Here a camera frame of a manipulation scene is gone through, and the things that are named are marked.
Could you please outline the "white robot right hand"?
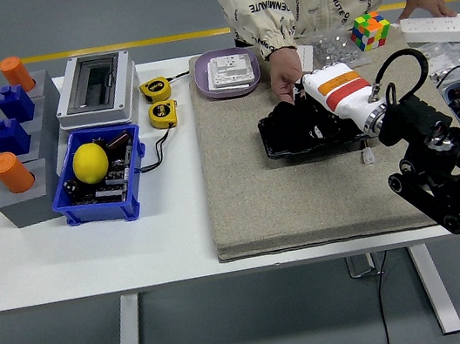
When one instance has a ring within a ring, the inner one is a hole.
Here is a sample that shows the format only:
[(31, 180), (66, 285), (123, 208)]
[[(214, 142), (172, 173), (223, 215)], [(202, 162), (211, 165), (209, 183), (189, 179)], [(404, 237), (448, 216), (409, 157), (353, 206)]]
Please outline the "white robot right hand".
[(350, 119), (366, 135), (377, 136), (382, 127), (386, 104), (372, 98), (374, 87), (357, 71), (337, 63), (306, 73), (294, 84), (293, 96), (310, 96), (338, 118)]

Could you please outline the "person's right hand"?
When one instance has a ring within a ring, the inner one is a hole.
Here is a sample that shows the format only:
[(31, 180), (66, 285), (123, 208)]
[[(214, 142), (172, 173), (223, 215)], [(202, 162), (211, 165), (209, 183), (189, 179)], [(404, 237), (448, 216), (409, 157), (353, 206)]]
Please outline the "person's right hand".
[(303, 69), (301, 60), (295, 48), (283, 47), (269, 54), (270, 87), (273, 93), (282, 102), (294, 103), (294, 84), (301, 79)]

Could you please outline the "person's left hand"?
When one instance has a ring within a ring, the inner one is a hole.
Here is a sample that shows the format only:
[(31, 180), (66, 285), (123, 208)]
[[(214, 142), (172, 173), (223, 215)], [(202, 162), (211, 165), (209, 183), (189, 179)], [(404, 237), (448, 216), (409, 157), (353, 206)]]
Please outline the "person's left hand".
[(445, 0), (405, 0), (406, 4), (398, 20), (408, 19), (417, 10), (426, 10), (433, 17), (456, 17), (457, 13), (447, 6)]

